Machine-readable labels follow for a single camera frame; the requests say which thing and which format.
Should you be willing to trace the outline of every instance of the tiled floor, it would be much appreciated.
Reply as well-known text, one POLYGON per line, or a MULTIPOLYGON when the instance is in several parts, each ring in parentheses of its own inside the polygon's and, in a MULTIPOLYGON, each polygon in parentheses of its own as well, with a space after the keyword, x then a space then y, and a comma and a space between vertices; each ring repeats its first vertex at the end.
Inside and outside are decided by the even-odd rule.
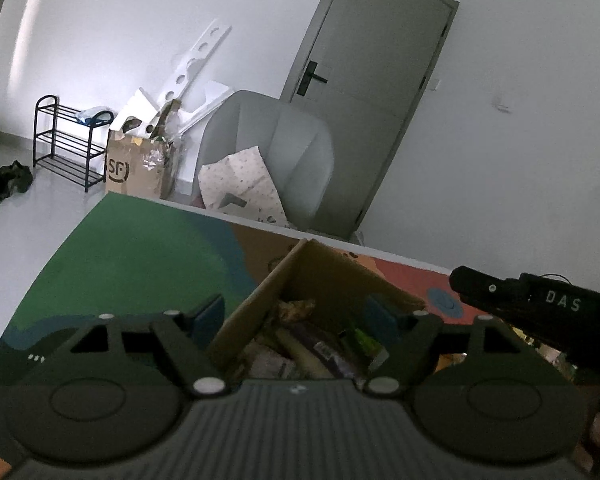
MULTIPOLYGON (((31 167, 31 152, 0 144, 0 167, 15 159, 31 167)), ((99 184, 78 185, 42 168, 25 194, 0 204, 0 336, 40 270, 104 196, 99 184)))

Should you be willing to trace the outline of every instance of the black door handle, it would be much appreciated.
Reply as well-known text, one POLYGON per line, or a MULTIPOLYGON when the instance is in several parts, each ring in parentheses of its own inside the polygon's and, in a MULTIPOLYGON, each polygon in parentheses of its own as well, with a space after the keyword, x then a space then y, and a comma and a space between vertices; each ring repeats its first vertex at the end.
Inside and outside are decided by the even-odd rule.
POLYGON ((311 84, 311 79, 315 79, 320 81, 321 83, 328 83, 328 81, 320 77, 319 75, 315 75, 315 69, 318 67, 318 64, 315 61, 310 61, 306 66, 306 71, 302 76, 302 81, 300 82, 300 86, 298 87, 298 95, 305 96, 306 91, 309 89, 309 85, 311 84))

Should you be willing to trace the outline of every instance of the gray chair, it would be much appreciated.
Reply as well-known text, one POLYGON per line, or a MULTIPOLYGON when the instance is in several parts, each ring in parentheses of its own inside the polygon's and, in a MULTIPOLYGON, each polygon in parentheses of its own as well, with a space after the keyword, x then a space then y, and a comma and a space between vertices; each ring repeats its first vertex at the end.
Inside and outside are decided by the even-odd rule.
POLYGON ((227 155, 258 146, 287 219, 307 230, 333 173, 331 134, 323 120, 291 104, 241 90, 211 117, 200 144, 198 172, 227 155))

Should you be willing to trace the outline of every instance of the wall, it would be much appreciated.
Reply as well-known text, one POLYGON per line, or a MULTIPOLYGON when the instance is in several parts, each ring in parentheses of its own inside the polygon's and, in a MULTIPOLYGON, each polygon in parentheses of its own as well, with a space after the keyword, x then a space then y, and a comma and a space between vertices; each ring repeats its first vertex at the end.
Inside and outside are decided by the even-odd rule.
POLYGON ((600 290, 600 0, 462 0, 434 77, 365 243, 600 290))
MULTIPOLYGON (((278 97, 319 0, 6 0, 0 17, 0 130, 32 136, 44 94, 120 109, 139 86, 157 92, 214 18, 233 30, 185 99, 209 79, 278 97)), ((204 124, 187 137, 192 181, 204 124)))

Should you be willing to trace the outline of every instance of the door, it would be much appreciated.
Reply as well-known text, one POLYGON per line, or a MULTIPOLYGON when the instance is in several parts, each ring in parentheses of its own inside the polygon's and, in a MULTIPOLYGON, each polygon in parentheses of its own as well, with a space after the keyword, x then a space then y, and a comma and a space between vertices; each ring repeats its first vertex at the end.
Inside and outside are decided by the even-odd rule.
POLYGON ((292 103, 322 117, 333 137, 333 177, 315 230, 349 238, 362 220, 456 5, 452 0, 333 0, 322 16, 308 59, 290 75, 298 83, 292 103))

